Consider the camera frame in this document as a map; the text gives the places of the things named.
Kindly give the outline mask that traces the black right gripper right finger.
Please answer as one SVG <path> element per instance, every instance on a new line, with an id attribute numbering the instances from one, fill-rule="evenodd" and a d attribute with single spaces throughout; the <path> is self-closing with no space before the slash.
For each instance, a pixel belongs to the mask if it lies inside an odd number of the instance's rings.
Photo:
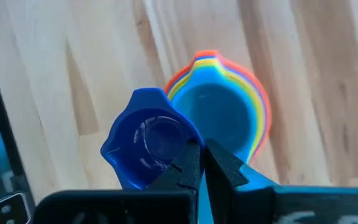
<path id="1" fill-rule="evenodd" d="M 214 224 L 272 224 L 276 183 L 215 140 L 206 140 L 206 184 Z"/>

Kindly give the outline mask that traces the purple plastic measuring cup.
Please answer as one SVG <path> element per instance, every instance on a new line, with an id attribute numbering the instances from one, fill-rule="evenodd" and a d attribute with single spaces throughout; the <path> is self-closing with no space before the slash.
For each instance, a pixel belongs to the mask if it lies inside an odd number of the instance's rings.
<path id="1" fill-rule="evenodd" d="M 138 88 L 114 120 L 101 146 L 102 157 L 112 166 L 124 190 L 148 187 L 200 132 L 176 110 L 160 88 Z"/>

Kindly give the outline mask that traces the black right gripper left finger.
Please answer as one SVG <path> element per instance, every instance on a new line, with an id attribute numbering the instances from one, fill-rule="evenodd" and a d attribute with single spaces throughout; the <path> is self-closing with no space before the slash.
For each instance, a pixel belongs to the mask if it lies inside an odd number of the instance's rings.
<path id="1" fill-rule="evenodd" d="M 201 147 L 191 139 L 149 189 L 158 192 L 155 224 L 196 224 L 202 169 Z"/>

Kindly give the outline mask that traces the teal plastic measuring cup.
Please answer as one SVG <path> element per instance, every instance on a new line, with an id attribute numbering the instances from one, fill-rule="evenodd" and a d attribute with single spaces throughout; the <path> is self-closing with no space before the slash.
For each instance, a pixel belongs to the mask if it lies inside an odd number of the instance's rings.
<path id="1" fill-rule="evenodd" d="M 212 65 L 193 67 L 167 92 L 173 107 L 192 121 L 203 141 L 212 139 L 245 164 L 257 145 L 258 110 L 233 73 Z M 214 224 L 206 184 L 206 168 L 201 179 L 198 224 Z"/>

